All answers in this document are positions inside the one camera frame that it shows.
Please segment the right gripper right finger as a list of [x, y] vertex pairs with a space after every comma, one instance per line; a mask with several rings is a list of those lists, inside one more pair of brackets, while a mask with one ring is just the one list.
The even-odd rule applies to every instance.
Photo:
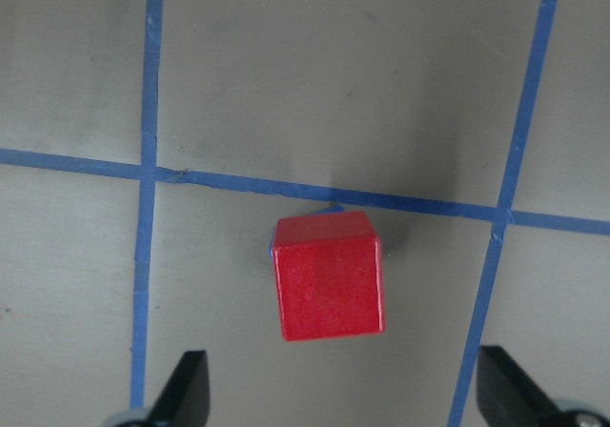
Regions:
[[564, 413], [500, 346], [480, 346], [477, 407], [488, 426], [561, 426]]

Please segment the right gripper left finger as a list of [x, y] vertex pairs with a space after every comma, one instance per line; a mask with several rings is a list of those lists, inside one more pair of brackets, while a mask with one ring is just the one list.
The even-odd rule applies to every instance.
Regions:
[[209, 415], [207, 353], [204, 350], [185, 352], [147, 415], [145, 426], [203, 427]]

